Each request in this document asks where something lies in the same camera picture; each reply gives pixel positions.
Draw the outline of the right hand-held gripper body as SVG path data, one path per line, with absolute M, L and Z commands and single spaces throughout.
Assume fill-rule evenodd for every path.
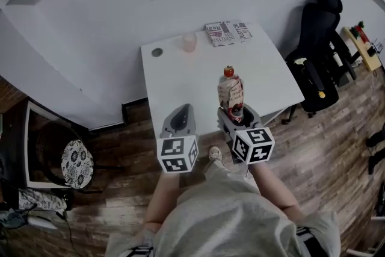
M 260 116 L 248 105 L 254 113 L 253 126 L 244 126 L 233 122 L 227 114 L 218 108 L 218 127 L 224 132 L 226 143 L 233 156 L 247 165 L 268 161 L 275 146 L 275 140 L 270 128 L 264 127 Z

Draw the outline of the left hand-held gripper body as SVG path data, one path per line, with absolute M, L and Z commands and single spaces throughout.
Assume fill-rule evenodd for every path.
M 172 117 L 182 108 L 189 108 L 187 127 L 182 131 L 171 128 Z M 189 173 L 199 154 L 194 109 L 184 104 L 171 112 L 164 120 L 160 137 L 156 140 L 157 159 L 164 173 Z

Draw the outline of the red-capped plastic bottle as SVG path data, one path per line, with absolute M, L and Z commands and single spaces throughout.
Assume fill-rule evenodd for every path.
M 241 123 L 244 117 L 244 86 L 232 66 L 223 69 L 217 92 L 221 109 L 231 121 Z

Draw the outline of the person's right forearm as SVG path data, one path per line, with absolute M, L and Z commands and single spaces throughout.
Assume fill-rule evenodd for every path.
M 290 220 L 300 221 L 305 217 L 295 196 L 266 163 L 249 165 L 249 170 L 260 194 L 278 207 Z

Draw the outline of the person's left forearm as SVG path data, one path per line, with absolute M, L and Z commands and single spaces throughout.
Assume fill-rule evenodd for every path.
M 175 209 L 180 195 L 179 173 L 161 173 L 144 216 L 144 227 L 157 233 Z

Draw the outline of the person's beige shoe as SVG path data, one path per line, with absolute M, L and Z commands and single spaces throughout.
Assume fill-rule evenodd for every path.
M 209 148 L 208 157 L 209 157 L 210 161 L 215 161 L 215 160 L 222 161 L 223 160 L 221 150 L 217 146 L 211 146 Z

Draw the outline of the white table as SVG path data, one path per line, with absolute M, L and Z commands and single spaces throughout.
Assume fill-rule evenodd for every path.
M 251 40 L 234 45 L 214 47 L 206 31 L 199 31 L 194 52 L 182 49 L 180 36 L 141 47 L 156 135 L 160 135 L 165 118 L 184 104 L 194 108 L 198 135 L 217 131 L 217 85 L 226 66 L 232 66 L 241 77 L 244 102 L 261 117 L 273 119 L 303 101 L 297 82 L 265 31 L 257 23 L 248 28 Z M 151 55 L 155 48 L 163 49 L 158 58 Z

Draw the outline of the black office chair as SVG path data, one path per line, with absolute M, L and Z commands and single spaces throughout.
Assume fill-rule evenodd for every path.
M 357 79 L 350 50 L 336 31 L 342 10 L 341 0 L 307 3 L 301 16 L 298 46 L 285 58 L 304 96 L 301 107 L 310 118 L 339 100 L 336 88 L 349 82 L 347 74 Z M 334 52 L 339 54 L 342 67 L 334 61 Z M 307 58 L 304 65 L 294 64 L 294 60 L 303 57 Z M 325 93 L 325 98 L 319 97 L 319 91 Z

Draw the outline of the person's gray shirt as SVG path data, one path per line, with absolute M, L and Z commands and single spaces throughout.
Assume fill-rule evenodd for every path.
M 158 231 L 112 234 L 105 257 L 339 257 L 340 251 L 335 213 L 301 216 L 215 161 Z

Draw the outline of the translucent pink cup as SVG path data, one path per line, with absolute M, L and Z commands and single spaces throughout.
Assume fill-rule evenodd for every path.
M 185 52 L 194 52 L 197 46 L 196 33 L 185 33 L 182 36 L 182 45 Z

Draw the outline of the wide newspaper print box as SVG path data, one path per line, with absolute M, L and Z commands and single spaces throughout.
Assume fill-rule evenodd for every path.
M 205 30 L 214 47 L 232 45 L 236 42 L 230 21 L 206 24 Z

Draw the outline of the floral seat cushion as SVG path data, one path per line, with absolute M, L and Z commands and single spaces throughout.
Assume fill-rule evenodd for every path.
M 65 183 L 76 190 L 86 189 L 92 182 L 94 160 L 81 140 L 72 140 L 64 148 L 61 169 Z

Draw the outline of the dark round chair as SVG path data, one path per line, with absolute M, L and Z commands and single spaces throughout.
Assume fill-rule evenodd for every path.
M 37 137 L 36 154 L 38 156 L 38 160 L 43 165 L 43 172 L 46 176 L 51 176 L 53 179 L 57 179 L 65 183 L 61 169 L 61 157 L 64 148 L 70 141 L 81 140 L 76 139 L 77 137 L 78 135 L 74 134 L 73 130 L 59 123 L 51 122 L 42 127 Z M 91 184 L 84 190 L 76 191 L 82 194 L 98 193 L 97 190 L 90 190 Z

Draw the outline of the small yellow wooden table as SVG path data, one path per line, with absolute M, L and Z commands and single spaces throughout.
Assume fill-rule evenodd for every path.
M 368 50 L 370 46 L 367 43 L 364 43 L 360 37 L 356 39 L 348 27 L 343 27 L 342 32 L 344 33 L 345 37 L 349 41 L 351 41 L 356 48 L 356 53 L 352 56 L 353 61 L 356 61 L 357 59 L 361 58 L 362 63 L 370 72 L 373 72 L 377 68 L 381 67 L 381 61 L 378 55 L 369 55 Z

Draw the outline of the white oblong object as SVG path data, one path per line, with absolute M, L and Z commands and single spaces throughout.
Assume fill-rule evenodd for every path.
M 50 220 L 43 217 L 28 215 L 27 222 L 31 226 L 57 230 L 57 227 Z

